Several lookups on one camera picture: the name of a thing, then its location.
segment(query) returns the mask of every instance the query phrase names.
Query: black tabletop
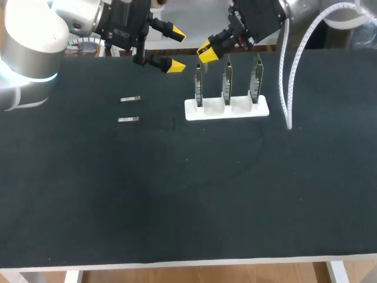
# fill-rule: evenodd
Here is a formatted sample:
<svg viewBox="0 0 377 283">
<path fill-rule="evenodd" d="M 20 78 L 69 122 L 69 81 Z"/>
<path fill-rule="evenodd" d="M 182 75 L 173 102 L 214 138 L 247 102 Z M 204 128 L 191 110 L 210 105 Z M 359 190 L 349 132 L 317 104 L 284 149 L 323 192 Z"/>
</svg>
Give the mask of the black tabletop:
<svg viewBox="0 0 377 283">
<path fill-rule="evenodd" d="M 0 113 L 0 268 L 377 252 L 376 51 L 305 52 L 292 131 L 278 54 L 262 54 L 270 116 L 253 119 L 187 122 L 197 61 L 178 60 L 165 75 L 67 58 L 48 102 Z M 246 95 L 253 55 L 231 60 Z"/>
</svg>

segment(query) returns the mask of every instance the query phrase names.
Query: white stand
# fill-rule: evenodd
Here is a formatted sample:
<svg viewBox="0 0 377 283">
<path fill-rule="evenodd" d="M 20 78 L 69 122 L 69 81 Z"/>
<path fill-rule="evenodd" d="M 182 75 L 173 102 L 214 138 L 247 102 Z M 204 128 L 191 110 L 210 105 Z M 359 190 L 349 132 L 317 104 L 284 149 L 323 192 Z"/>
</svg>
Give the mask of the white stand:
<svg viewBox="0 0 377 283">
<path fill-rule="evenodd" d="M 230 105 L 225 105 L 221 97 L 204 98 L 203 106 L 198 107 L 195 99 L 184 102 L 187 121 L 266 117 L 270 114 L 266 98 L 259 96 L 258 104 L 253 104 L 250 90 L 247 96 L 230 97 Z"/>
</svg>

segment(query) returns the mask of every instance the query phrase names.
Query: white cable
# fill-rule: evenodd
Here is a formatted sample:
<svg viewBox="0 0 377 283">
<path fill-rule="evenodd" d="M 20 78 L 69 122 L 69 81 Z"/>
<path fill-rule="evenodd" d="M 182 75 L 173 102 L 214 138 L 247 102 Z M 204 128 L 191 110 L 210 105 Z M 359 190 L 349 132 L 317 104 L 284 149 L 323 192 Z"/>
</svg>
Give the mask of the white cable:
<svg viewBox="0 0 377 283">
<path fill-rule="evenodd" d="M 91 43 L 95 43 L 95 44 L 100 45 L 100 46 L 105 46 L 105 41 L 102 40 L 101 38 L 96 38 L 96 37 L 75 38 L 74 40 L 70 40 L 68 42 L 68 45 L 76 45 L 76 44 L 80 44 L 80 43 L 83 43 L 83 42 L 91 42 Z"/>
<path fill-rule="evenodd" d="M 283 46 L 282 46 L 282 52 L 280 53 L 280 63 L 279 63 L 279 94 L 280 94 L 280 102 L 282 104 L 282 109 L 283 109 L 286 121 L 288 121 L 288 111 L 287 111 L 287 105 L 285 103 L 285 98 L 284 98 L 283 73 L 284 73 L 285 53 L 287 50 L 287 44 L 288 44 L 288 38 L 289 38 L 289 25 L 290 25 L 290 22 L 289 22 L 289 19 L 287 19 L 285 21 Z"/>
<path fill-rule="evenodd" d="M 328 7 L 326 10 L 324 10 L 311 24 L 309 29 L 306 31 L 302 42 L 299 46 L 299 49 L 297 50 L 297 53 L 295 55 L 295 59 L 292 64 L 292 69 L 290 71 L 289 76 L 289 84 L 288 84 L 288 118 L 287 118 L 287 127 L 289 130 L 292 129 L 292 106 L 293 106 L 293 86 L 295 84 L 295 77 L 296 77 L 296 71 L 297 67 L 299 65 L 302 53 L 305 49 L 305 46 L 310 38 L 310 36 L 313 34 L 313 31 L 316 29 L 316 27 L 319 25 L 321 21 L 323 21 L 328 15 L 330 15 L 332 12 L 340 10 L 340 9 L 351 9 L 351 10 L 357 10 L 356 5 L 353 3 L 343 2 L 343 3 L 337 3 L 330 7 Z M 371 12 L 369 12 L 367 9 L 362 8 L 362 13 L 364 16 L 366 16 L 368 19 L 370 19 L 374 24 L 377 25 L 377 18 L 374 16 Z"/>
<path fill-rule="evenodd" d="M 16 109 L 19 106 L 19 102 L 21 101 L 21 87 L 19 85 L 14 86 L 14 96 L 15 96 L 15 100 L 14 100 L 13 106 L 4 111 L 11 111 L 11 110 Z"/>
</svg>

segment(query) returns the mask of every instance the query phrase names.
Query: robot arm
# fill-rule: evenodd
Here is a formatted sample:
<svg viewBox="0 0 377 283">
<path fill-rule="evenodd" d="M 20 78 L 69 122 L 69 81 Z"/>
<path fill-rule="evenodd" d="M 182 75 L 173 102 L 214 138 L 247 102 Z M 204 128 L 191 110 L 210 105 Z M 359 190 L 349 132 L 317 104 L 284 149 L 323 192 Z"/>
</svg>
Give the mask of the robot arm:
<svg viewBox="0 0 377 283">
<path fill-rule="evenodd" d="M 70 33 L 88 37 L 97 32 L 105 46 L 137 49 L 134 62 L 165 73 L 179 73 L 184 64 L 144 50 L 152 27 L 183 41 L 172 23 L 153 18 L 151 0 L 8 0 L 0 60 L 0 110 L 41 105 L 51 93 Z"/>
<path fill-rule="evenodd" d="M 279 30 L 290 18 L 300 22 L 319 11 L 319 0 L 233 0 L 229 26 L 210 36 L 197 54 L 203 63 L 221 59 L 237 44 L 246 50 Z"/>
<path fill-rule="evenodd" d="M 144 50 L 149 27 L 165 37 L 182 42 L 186 36 L 172 23 L 153 18 L 151 0 L 53 0 L 51 9 L 68 25 L 70 33 L 89 37 L 92 32 L 101 35 L 105 46 L 112 45 L 129 51 L 137 49 L 134 62 L 151 64 L 164 73 L 180 73 L 185 65 L 161 58 Z"/>
</svg>

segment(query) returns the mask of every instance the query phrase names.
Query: white table edge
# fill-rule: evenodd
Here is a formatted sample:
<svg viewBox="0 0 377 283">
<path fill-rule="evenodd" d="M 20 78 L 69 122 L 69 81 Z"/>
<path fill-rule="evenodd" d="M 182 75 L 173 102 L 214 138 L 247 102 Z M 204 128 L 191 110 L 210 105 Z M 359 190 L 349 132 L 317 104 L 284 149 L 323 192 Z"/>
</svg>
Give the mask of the white table edge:
<svg viewBox="0 0 377 283">
<path fill-rule="evenodd" d="M 112 269 L 164 268 L 185 266 L 214 266 L 214 265 L 256 265 L 256 264 L 294 264 L 305 262 L 329 261 L 365 261 L 377 259 L 377 254 L 346 255 L 346 256 L 299 256 L 293 258 L 255 258 L 255 259 L 215 259 L 203 261 L 172 261 L 156 262 L 152 264 L 108 264 L 108 265 L 80 265 L 80 266 L 52 266 L 30 268 L 0 268 L 0 272 L 49 272 L 49 271 L 94 271 Z"/>
</svg>

